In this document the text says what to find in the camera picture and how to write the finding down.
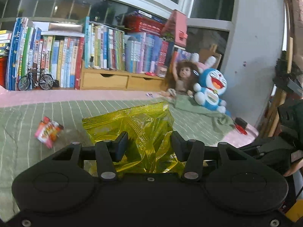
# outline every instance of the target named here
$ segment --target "blue plush toy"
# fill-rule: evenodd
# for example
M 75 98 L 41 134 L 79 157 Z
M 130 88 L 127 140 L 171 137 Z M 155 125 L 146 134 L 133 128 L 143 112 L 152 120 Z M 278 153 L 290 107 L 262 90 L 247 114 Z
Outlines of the blue plush toy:
M 226 101 L 219 98 L 227 87 L 227 82 L 221 72 L 216 69 L 209 68 L 204 70 L 199 81 L 194 85 L 195 101 L 212 111 L 226 113 Z

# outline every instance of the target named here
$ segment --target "green towel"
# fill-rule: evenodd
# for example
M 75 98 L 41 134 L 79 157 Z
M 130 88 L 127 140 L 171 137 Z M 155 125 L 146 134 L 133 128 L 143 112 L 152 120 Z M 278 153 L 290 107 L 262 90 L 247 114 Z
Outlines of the green towel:
M 202 132 L 208 134 L 208 137 L 209 135 L 213 135 L 222 140 L 224 135 L 233 129 L 234 122 L 231 117 L 217 111 L 208 110 L 207 108 L 198 105 L 198 103 L 189 96 L 177 95 L 175 108 L 194 113 L 198 122 L 201 122 L 202 120 L 202 123 L 208 124 L 205 126 L 206 130 L 202 130 Z

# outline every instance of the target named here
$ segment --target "wooden organizer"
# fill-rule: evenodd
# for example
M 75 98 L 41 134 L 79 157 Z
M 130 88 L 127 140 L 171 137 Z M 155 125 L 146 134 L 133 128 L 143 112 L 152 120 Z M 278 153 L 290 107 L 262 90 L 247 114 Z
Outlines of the wooden organizer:
M 80 89 L 166 90 L 164 79 L 158 76 L 126 71 L 85 68 L 82 64 Z

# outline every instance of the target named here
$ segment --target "brown curly hair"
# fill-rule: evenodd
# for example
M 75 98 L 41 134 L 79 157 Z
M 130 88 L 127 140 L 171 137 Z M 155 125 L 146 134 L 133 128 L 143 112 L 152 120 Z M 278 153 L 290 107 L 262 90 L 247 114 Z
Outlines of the brown curly hair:
M 180 61 L 177 63 L 178 75 L 183 67 L 189 67 L 191 70 L 191 75 L 189 77 L 190 80 L 188 83 L 188 89 L 193 91 L 194 84 L 197 83 L 199 80 L 199 75 L 196 75 L 194 73 L 194 71 L 196 71 L 196 73 L 199 74 L 199 69 L 195 63 L 188 61 L 188 60 L 183 60 L 183 61 Z M 166 75 L 166 82 L 168 83 L 169 88 L 173 88 L 173 89 L 175 88 L 176 82 L 175 82 L 175 79 L 174 79 L 171 71 L 168 72 Z

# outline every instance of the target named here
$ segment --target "doll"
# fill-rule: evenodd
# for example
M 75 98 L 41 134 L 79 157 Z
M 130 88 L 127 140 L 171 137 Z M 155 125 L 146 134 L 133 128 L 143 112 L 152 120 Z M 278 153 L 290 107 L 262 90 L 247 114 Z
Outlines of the doll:
M 191 61 L 184 60 L 178 63 L 174 62 L 172 66 L 172 76 L 175 80 L 175 86 L 171 84 L 172 81 L 169 81 L 171 86 L 169 86 L 166 92 L 162 91 L 161 95 L 169 97 L 176 96 L 176 94 L 187 94 L 192 97 L 194 84 L 197 83 L 199 79 L 198 71 L 196 64 Z

